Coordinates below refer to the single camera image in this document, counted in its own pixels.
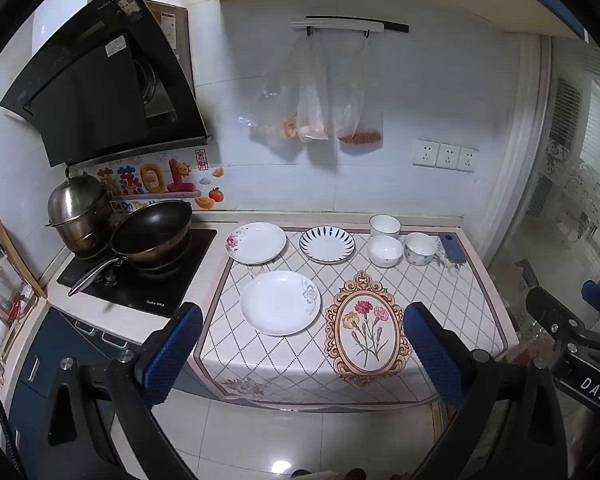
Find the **plastic bag with orange food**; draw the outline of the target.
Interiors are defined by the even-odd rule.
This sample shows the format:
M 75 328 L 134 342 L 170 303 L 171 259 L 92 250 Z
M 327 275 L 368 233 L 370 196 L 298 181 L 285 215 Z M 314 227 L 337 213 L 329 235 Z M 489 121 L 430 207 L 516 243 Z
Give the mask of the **plastic bag with orange food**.
M 301 47 L 302 40 L 299 39 L 266 71 L 259 90 L 238 118 L 241 124 L 282 139 L 298 136 L 298 52 Z

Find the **plastic bag with red dates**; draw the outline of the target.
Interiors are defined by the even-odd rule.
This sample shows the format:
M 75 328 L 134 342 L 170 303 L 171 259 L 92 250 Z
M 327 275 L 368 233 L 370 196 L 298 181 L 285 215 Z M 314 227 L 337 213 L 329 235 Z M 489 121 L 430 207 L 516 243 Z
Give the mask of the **plastic bag with red dates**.
M 332 86 L 332 125 L 346 152 L 375 151 L 384 140 L 378 70 L 370 32 L 343 40 Z

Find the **oval floral placemat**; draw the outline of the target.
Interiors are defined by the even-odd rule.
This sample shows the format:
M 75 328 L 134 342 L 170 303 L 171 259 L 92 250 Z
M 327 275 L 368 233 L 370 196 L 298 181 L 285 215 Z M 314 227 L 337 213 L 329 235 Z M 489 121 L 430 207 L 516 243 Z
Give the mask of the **oval floral placemat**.
M 341 379 L 365 387 L 406 367 L 412 347 L 404 335 L 403 309 L 367 272 L 343 283 L 325 316 L 326 356 Z

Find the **white wall hook rail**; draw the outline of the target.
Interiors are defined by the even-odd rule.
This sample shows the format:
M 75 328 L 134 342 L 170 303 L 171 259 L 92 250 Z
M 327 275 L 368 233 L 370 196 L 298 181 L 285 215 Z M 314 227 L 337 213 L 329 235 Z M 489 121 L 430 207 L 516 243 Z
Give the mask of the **white wall hook rail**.
M 357 18 L 356 16 L 340 15 L 306 15 L 292 18 L 289 21 L 290 27 L 295 30 L 306 29 L 329 29 L 329 30 L 348 30 L 349 32 L 373 32 L 382 34 L 383 32 L 400 32 L 408 34 L 410 26 L 404 23 L 376 20 L 376 18 Z

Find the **steel steamer pot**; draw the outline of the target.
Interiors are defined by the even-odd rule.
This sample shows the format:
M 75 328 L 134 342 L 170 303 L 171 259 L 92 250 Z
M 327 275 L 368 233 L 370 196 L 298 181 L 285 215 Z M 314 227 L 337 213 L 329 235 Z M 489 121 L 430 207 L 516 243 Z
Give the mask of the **steel steamer pot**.
M 47 214 L 47 225 L 82 259 L 93 258 L 104 250 L 114 230 L 109 191 L 86 172 L 68 177 L 53 190 Z

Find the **white plate pink flowers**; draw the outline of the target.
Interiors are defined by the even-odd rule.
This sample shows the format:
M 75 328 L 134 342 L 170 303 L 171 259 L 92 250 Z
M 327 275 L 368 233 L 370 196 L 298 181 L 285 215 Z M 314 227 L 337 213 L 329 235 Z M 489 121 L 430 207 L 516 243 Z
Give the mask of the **white plate pink flowers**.
M 227 255 L 246 266 L 267 263 L 286 247 L 285 232 L 273 223 L 252 222 L 228 234 L 224 247 Z

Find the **blue smartphone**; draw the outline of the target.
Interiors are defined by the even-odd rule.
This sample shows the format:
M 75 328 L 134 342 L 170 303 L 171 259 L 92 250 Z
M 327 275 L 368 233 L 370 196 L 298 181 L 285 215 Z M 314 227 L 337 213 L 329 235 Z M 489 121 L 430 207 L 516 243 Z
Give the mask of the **blue smartphone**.
M 466 255 L 460 240 L 454 233 L 444 233 L 440 235 L 440 242 L 449 262 L 462 264 L 466 262 Z

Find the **white bowl dark rim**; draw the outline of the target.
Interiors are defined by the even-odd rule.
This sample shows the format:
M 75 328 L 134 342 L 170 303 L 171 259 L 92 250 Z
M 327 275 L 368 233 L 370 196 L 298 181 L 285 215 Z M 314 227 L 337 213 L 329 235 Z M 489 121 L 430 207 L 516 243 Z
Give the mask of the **white bowl dark rim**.
M 402 226 L 401 222 L 389 216 L 388 214 L 375 214 L 370 218 L 370 235 L 371 236 L 390 236 L 398 238 L 400 236 Z

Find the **white plate blue leaves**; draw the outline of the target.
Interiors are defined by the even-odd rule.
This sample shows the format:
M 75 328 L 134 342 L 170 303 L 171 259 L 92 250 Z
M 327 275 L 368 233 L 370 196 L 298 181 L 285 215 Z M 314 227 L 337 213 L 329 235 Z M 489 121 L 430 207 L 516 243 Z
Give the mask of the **white plate blue leaves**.
M 336 264 L 355 251 L 353 236 L 338 226 L 314 226 L 299 238 L 300 250 L 312 261 Z

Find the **white bowl red flowers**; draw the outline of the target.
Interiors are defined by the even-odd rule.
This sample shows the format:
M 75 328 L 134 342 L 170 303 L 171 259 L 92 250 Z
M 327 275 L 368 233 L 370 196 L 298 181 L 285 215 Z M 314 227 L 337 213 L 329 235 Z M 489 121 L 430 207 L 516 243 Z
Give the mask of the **white bowl red flowers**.
M 388 235 L 376 235 L 372 236 L 367 243 L 367 255 L 374 266 L 388 269 L 400 262 L 403 255 L 403 246 L 397 238 Z

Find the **black gas stove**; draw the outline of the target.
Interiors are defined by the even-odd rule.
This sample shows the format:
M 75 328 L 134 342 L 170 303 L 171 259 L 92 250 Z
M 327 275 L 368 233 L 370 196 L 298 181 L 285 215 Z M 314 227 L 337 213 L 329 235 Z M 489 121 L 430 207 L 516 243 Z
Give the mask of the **black gas stove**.
M 110 304 L 170 318 L 216 237 L 215 230 L 191 229 L 171 255 L 147 264 L 116 261 L 81 289 Z

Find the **white bowl blue pattern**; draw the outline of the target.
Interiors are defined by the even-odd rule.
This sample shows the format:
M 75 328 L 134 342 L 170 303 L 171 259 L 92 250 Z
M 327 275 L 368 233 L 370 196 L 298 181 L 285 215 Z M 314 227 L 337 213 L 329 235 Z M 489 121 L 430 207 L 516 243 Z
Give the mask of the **white bowl blue pattern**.
M 425 233 L 411 232 L 404 237 L 404 255 L 413 266 L 426 266 L 438 251 L 436 240 Z

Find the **colourful wall stickers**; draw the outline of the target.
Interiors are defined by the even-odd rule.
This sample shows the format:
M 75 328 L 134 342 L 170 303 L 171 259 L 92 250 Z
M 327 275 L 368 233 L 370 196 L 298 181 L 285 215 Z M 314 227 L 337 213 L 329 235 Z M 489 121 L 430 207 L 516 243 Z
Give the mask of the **colourful wall stickers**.
M 224 206 L 225 169 L 205 148 L 131 156 L 79 170 L 106 188 L 115 214 L 129 214 L 164 200 L 184 200 L 193 210 Z

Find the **white plate grey flower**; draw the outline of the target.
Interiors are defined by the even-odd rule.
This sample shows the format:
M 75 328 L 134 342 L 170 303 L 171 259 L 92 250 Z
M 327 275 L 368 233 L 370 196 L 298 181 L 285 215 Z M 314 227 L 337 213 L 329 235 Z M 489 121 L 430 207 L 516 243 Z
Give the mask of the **white plate grey flower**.
M 240 293 L 245 321 L 258 332 L 285 337 L 302 332 L 320 314 L 322 297 L 317 286 L 292 271 L 258 275 Z

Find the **black wok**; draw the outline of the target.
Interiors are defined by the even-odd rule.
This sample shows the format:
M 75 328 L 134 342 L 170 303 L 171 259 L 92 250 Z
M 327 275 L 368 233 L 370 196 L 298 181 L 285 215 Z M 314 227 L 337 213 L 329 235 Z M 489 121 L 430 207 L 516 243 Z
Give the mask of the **black wok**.
M 68 296 L 82 292 L 110 266 L 126 262 L 149 270 L 168 266 L 178 258 L 192 218 L 192 206 L 184 200 L 165 200 L 132 212 L 112 233 L 109 246 L 114 256 L 77 280 Z

